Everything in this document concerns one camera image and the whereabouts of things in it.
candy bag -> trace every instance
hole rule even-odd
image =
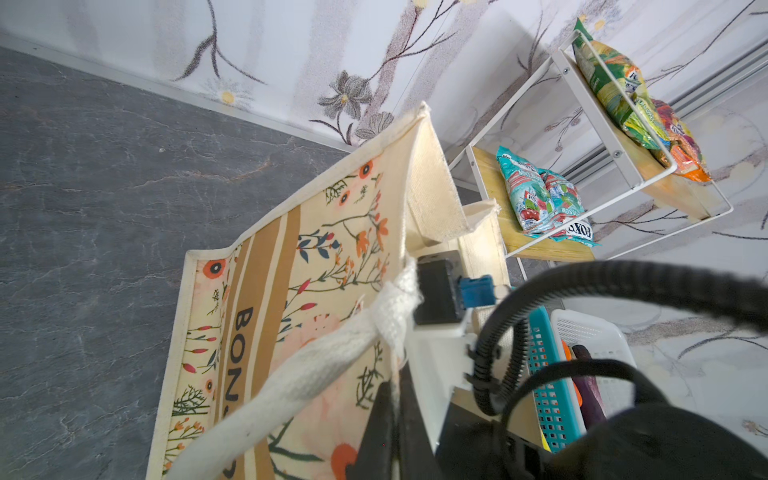
[[[603,59],[608,70],[616,77],[619,85],[627,93],[627,96],[634,101],[637,109],[654,129],[656,135],[667,146],[669,142],[667,130],[664,128],[664,124],[661,122],[653,101],[648,94],[648,89],[645,86],[645,80],[640,73],[640,69],[629,58],[618,51],[604,43],[593,40],[587,29],[584,28],[581,20],[576,21],[574,30],[584,33],[584,36],[600,55],[600,58]],[[581,70],[594,94],[598,96],[598,100],[614,124],[624,131],[636,144],[648,149],[658,150],[659,147],[656,145],[654,138],[651,137],[640,118],[637,117],[637,114],[632,111],[630,105],[621,96],[621,91],[616,88],[616,85],[611,81],[611,77],[600,66],[600,63],[581,36],[574,40],[573,48],[579,70]]]
[[[674,173],[696,182],[712,180],[705,170],[706,165],[701,155],[701,149],[696,144],[693,134],[688,130],[688,126],[677,117],[672,107],[661,100],[654,99],[654,106],[659,112],[659,118],[664,124],[664,128],[667,129],[667,136],[670,139],[670,146],[667,148],[677,162],[677,170]],[[650,152],[662,165],[670,166],[663,151],[651,150]]]
[[[539,168],[538,173],[541,175],[541,179],[544,181],[544,185],[554,205],[551,228],[557,228],[584,213],[581,198],[578,196],[576,187],[571,182],[565,180],[561,175],[544,168]],[[568,228],[557,232],[550,238],[556,242],[576,240],[590,247],[598,245],[598,243],[592,241],[592,226],[586,218],[572,223]]]
[[[509,202],[523,233],[533,236],[551,230],[554,205],[536,166],[504,147],[498,148],[496,160],[502,169]]]

blue connector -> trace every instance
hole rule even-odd
[[[465,308],[496,304],[493,277],[490,275],[484,275],[480,278],[462,278],[458,282],[458,288],[462,291]]]

wooden shelf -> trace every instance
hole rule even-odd
[[[561,52],[557,52],[556,55],[553,55],[553,58],[558,66],[571,69],[572,74],[564,75],[566,83],[576,94],[576,98],[583,107],[584,113],[589,118],[592,127],[594,127],[606,146],[610,148],[609,151],[616,151],[619,147],[626,151],[643,180],[649,180],[663,172],[664,167],[659,164],[646,148],[637,145],[623,131],[616,128],[605,112],[605,109],[600,105],[598,99],[589,88],[587,81],[575,62]],[[631,171],[632,166],[629,162],[624,161],[621,164],[622,160],[619,159],[617,163],[619,169]],[[711,212],[707,209],[706,205],[712,207],[719,203],[718,199],[704,185],[697,184],[675,174],[654,182],[642,191],[644,194],[686,213],[692,220],[703,220],[710,217]]]
[[[473,147],[472,151],[475,153],[478,170],[480,170],[485,189],[488,191],[488,197],[495,198],[496,203],[502,207],[502,211],[498,214],[498,225],[502,230],[507,251],[517,250],[533,239],[526,237],[520,228],[520,223],[509,203],[504,177],[498,167],[496,157],[477,147]],[[521,251],[517,256],[558,262],[589,262],[594,260],[591,248],[582,243],[572,240],[555,242],[549,238]]]

gray floor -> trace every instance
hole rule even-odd
[[[0,49],[2,478],[143,478],[184,252],[343,153]]]
[[[462,202],[462,205],[473,204],[482,200],[480,194],[474,190],[456,187],[456,191],[458,191],[458,199]]]

black hose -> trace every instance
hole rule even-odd
[[[494,422],[495,444],[498,448],[498,454],[502,457],[504,466],[507,469],[509,478],[517,478],[519,467],[517,459],[507,448],[507,425],[515,410],[517,404],[523,398],[533,392],[538,387],[555,380],[565,379],[575,376],[602,376],[613,379],[628,380],[634,384],[634,405],[648,403],[660,403],[669,405],[667,397],[658,389],[642,372],[631,365],[618,360],[599,359],[599,360],[573,360],[571,362],[557,362],[546,366],[530,376],[520,388],[515,390],[504,407],[502,419],[499,423]]]
[[[548,270],[510,293],[491,314],[475,346],[475,401],[486,415],[499,414],[518,386],[528,356],[528,314],[542,303],[572,296],[640,300],[682,310],[730,316],[739,325],[768,331],[768,288],[687,266],[648,262],[573,263]],[[498,388],[492,385],[493,352],[514,328],[513,353]]]

